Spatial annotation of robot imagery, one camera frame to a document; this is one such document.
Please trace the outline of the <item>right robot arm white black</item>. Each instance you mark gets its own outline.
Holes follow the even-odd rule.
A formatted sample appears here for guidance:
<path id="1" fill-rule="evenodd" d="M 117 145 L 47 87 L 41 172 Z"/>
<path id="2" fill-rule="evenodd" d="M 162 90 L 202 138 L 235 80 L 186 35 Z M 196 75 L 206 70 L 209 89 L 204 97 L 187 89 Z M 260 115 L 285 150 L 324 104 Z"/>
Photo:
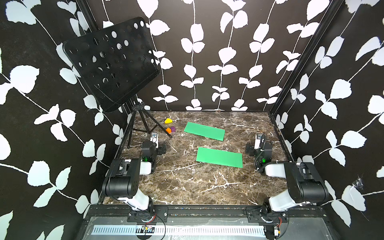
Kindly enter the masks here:
<path id="1" fill-rule="evenodd" d="M 262 175 L 285 179 L 287 189 L 266 198 L 261 214 L 282 213 L 297 206 L 325 202 L 329 191 L 315 165 L 310 162 L 272 161 L 272 142 L 257 135 L 255 143 L 246 144 L 246 154 L 254 157 L 254 168 Z"/>

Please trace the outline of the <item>green rectangular paper sheet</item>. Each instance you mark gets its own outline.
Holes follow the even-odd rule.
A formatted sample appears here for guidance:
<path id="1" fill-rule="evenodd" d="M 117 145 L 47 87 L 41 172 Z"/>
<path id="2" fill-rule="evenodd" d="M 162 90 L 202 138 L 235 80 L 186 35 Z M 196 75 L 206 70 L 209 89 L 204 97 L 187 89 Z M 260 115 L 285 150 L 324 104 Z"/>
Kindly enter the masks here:
<path id="1" fill-rule="evenodd" d="M 187 123 L 184 132 L 218 141 L 223 141 L 225 136 L 225 130 L 223 129 L 213 128 L 192 122 Z"/>

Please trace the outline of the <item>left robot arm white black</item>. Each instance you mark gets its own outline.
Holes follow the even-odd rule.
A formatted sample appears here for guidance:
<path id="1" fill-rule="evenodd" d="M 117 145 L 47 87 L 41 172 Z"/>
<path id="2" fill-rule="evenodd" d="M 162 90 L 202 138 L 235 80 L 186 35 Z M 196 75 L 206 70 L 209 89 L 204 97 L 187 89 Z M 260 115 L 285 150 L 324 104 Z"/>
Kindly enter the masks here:
<path id="1" fill-rule="evenodd" d="M 102 185 L 102 194 L 128 204 L 134 211 L 154 212 L 152 199 L 139 189 L 140 176 L 156 170 L 156 159 L 166 153 L 166 145 L 151 141 L 142 143 L 135 159 L 114 159 Z"/>

